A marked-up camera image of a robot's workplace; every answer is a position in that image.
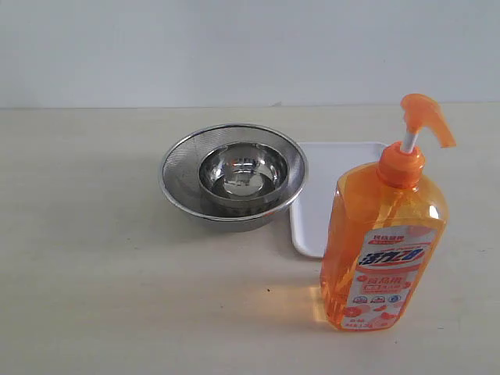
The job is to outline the small stainless steel bowl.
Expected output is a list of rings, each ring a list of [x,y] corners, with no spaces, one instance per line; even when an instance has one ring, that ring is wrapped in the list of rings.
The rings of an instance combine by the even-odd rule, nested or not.
[[[198,181],[211,202],[231,209],[276,201],[288,182],[287,160],[276,149],[234,142],[211,151],[199,164]]]

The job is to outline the large steel strainer basin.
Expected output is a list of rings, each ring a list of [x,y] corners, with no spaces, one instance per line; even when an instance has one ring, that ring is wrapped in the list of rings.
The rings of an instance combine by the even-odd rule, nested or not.
[[[211,151],[234,142],[268,145],[287,160],[288,180],[276,201],[256,208],[231,209],[211,202],[202,193],[200,162]],[[164,155],[159,171],[162,192],[173,206],[199,223],[228,232],[254,230],[285,213],[307,178],[307,158],[295,141],[277,130],[250,123],[220,124],[189,134]]]

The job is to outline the white plastic tray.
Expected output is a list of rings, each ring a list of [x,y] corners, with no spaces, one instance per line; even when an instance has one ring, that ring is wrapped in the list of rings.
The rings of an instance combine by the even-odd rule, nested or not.
[[[301,255],[322,259],[338,178],[350,169],[378,161],[380,142],[302,142],[308,179],[290,208],[291,240]]]

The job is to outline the orange dish soap pump bottle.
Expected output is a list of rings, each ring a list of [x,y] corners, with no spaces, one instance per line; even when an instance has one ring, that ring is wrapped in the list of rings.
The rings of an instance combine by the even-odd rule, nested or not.
[[[425,127],[443,148],[455,139],[432,98],[409,94],[401,107],[404,138],[337,181],[320,286],[327,321],[338,330],[393,327],[448,222],[445,197],[424,174],[416,140]]]

